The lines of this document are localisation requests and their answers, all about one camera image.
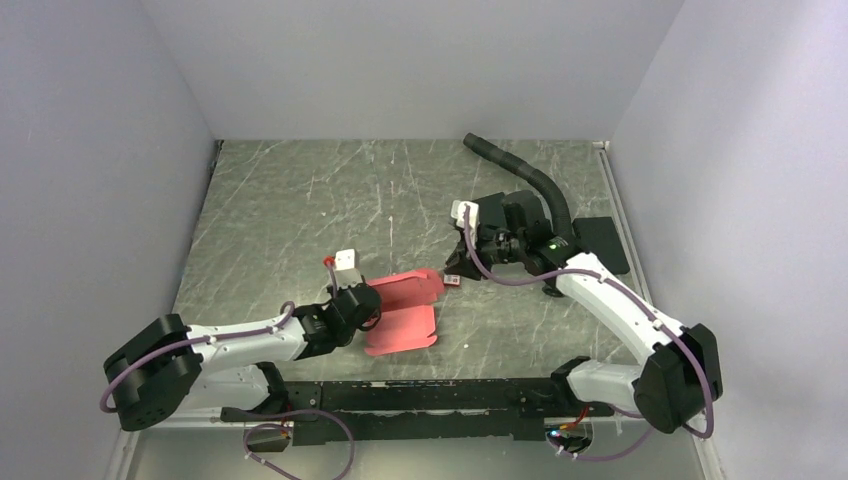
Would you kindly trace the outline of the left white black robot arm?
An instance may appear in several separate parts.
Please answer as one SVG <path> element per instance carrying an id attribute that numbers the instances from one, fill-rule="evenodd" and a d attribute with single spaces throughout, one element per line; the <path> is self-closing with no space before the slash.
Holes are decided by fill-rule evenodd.
<path id="1" fill-rule="evenodd" d="M 112 353 L 99 400 L 125 431 L 156 425 L 179 410 L 212 406 L 279 417 L 287 392 L 278 362 L 332 353 L 350 344 L 381 312 L 377 290 L 361 283 L 319 304 L 287 301 L 278 316 L 224 326 L 188 325 L 162 316 Z"/>

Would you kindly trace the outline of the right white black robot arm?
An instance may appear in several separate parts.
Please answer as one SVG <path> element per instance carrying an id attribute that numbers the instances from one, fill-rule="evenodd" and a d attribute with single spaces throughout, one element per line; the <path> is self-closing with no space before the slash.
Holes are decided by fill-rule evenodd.
<path id="1" fill-rule="evenodd" d="M 446 262 L 450 275 L 500 285 L 542 284 L 572 299 L 632 354 L 632 365 L 575 358 L 557 370 L 551 401 L 574 415 L 603 403 L 663 433 L 684 429 L 706 439 L 723 392 L 717 340 L 703 324 L 687 327 L 622 283 L 594 252 L 553 231 L 529 191 L 456 200 L 450 217 L 460 240 Z"/>

